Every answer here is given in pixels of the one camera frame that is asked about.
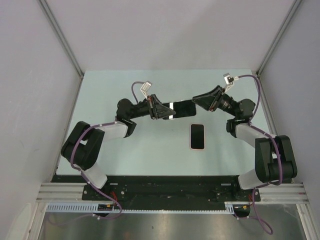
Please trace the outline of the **black phone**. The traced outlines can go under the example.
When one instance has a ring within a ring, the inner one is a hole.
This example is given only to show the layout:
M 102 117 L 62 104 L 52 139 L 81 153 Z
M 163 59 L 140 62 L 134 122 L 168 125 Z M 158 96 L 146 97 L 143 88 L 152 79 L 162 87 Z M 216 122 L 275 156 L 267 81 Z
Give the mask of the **black phone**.
M 164 117 L 164 120 L 193 117 L 197 114 L 196 105 L 194 102 L 192 102 L 192 100 L 168 102 L 164 103 L 163 105 L 175 111 L 174 115 Z

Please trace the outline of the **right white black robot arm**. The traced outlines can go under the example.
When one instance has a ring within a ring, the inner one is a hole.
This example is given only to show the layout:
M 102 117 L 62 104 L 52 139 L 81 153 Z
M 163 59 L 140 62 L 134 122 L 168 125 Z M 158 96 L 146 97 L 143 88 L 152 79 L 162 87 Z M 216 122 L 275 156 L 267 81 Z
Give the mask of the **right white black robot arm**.
M 251 122 L 256 104 L 248 99 L 235 101 L 221 86 L 194 96 L 192 102 L 208 112 L 220 109 L 233 116 L 227 120 L 226 131 L 254 148 L 254 168 L 238 176 L 230 188 L 231 196 L 242 201 L 249 190 L 267 185 L 280 185 L 298 175 L 291 140 L 286 135 L 272 135 Z

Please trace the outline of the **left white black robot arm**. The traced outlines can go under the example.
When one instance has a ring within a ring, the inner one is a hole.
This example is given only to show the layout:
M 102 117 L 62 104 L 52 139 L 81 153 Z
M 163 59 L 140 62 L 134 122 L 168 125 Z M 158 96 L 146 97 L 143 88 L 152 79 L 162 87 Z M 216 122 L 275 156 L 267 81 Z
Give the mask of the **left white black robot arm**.
M 105 200 L 110 196 L 111 188 L 106 184 L 107 175 L 97 162 L 102 143 L 131 136 L 137 125 L 132 119 L 150 116 L 158 120 L 175 114 L 172 107 L 165 106 L 154 94 L 136 104 L 123 98 L 117 103 L 113 122 L 90 125 L 79 121 L 63 144 L 60 154 L 94 187 L 93 194 Z

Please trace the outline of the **pink cased phone on table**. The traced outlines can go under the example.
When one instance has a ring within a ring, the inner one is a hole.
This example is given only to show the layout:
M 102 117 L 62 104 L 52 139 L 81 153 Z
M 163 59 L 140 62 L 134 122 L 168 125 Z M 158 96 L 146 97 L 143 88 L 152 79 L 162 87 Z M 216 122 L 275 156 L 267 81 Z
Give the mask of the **pink cased phone on table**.
M 190 148 L 192 150 L 205 149 L 205 127 L 203 124 L 190 125 Z

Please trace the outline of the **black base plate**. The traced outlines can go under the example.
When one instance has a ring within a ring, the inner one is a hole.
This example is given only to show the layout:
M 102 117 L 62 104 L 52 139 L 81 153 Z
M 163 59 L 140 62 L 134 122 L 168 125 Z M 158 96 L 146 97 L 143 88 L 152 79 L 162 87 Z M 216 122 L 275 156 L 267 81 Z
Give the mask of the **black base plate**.
M 274 186 L 265 183 L 241 189 L 238 177 L 231 176 L 109 176 L 99 190 L 95 190 L 80 175 L 54 175 L 52 183 L 83 183 L 81 198 L 85 201 L 105 201 L 107 197 L 124 203 L 138 199 L 190 201 L 206 200 L 213 203 L 246 202 L 251 195 L 260 200 L 261 191 Z

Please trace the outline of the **right aluminium corner post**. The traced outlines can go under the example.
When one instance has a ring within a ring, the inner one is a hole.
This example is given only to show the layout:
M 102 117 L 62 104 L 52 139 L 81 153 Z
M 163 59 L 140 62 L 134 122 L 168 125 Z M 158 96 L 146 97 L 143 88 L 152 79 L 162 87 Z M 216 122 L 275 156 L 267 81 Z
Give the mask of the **right aluminium corner post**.
M 296 14 L 298 13 L 300 7 L 304 3 L 304 0 L 294 0 L 292 5 L 290 6 L 287 14 L 284 17 L 275 37 L 273 38 L 271 45 L 269 46 L 266 54 L 264 55 L 261 63 L 259 64 L 257 70 L 255 71 L 256 75 L 259 77 L 265 67 L 267 66 L 268 62 L 270 61 L 271 57 L 273 56 L 275 50 L 277 49 L 278 45 L 280 44 L 282 38 L 284 37 L 286 31 L 288 30 L 290 24 L 292 23 L 293 19 L 295 18 Z

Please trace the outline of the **aluminium corner post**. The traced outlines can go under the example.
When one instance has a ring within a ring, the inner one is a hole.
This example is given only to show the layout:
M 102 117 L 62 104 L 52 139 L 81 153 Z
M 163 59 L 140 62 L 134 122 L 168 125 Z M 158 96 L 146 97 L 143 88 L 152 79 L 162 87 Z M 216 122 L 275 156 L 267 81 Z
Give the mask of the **aluminium corner post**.
M 80 79 L 84 77 L 84 71 L 82 70 L 74 51 L 72 50 L 53 10 L 51 9 L 50 5 L 46 0 L 37 0 L 37 3 L 42 10 L 45 18 L 47 19 L 51 29 L 53 30 L 57 40 L 59 41 L 63 51 L 65 52 L 67 58 L 69 59 L 71 65 L 73 66 L 74 70 L 76 71 L 77 75 Z
M 255 71 L 256 75 L 259 77 L 265 67 L 267 66 L 268 62 L 270 61 L 271 57 L 273 56 L 275 50 L 277 49 L 278 45 L 280 44 L 282 38 L 284 37 L 286 31 L 288 30 L 290 24 L 292 23 L 293 19 L 295 18 L 296 14 L 298 13 L 300 7 L 304 3 L 304 0 L 294 0 L 292 5 L 290 6 L 287 14 L 284 17 L 275 37 L 273 38 L 271 45 L 269 46 L 266 54 L 264 55 L 261 63 L 259 64 L 257 70 Z

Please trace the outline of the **aluminium frame rail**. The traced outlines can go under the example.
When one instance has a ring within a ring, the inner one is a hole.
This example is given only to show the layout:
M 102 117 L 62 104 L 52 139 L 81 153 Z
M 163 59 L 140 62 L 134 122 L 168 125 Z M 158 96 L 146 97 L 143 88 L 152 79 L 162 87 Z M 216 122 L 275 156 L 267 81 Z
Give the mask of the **aluminium frame rail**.
M 83 199 L 88 195 L 84 183 L 42 183 L 36 197 L 37 202 L 47 203 L 98 203 L 107 199 Z M 269 185 L 258 190 L 259 204 L 308 204 L 309 199 L 302 183 Z

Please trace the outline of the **left aluminium corner post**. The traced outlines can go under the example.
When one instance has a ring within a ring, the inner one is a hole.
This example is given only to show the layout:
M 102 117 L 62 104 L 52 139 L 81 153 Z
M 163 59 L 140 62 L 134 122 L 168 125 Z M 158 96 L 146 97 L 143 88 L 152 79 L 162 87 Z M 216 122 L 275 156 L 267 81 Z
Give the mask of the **left aluminium corner post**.
M 73 66 L 74 70 L 76 71 L 77 75 L 80 79 L 84 77 L 84 71 L 82 70 L 74 51 L 72 50 L 53 10 L 51 9 L 50 5 L 46 0 L 37 0 L 37 3 L 42 10 L 45 18 L 47 19 L 51 29 L 53 30 L 57 40 L 59 41 L 63 51 L 65 52 L 67 58 L 69 59 L 71 65 Z

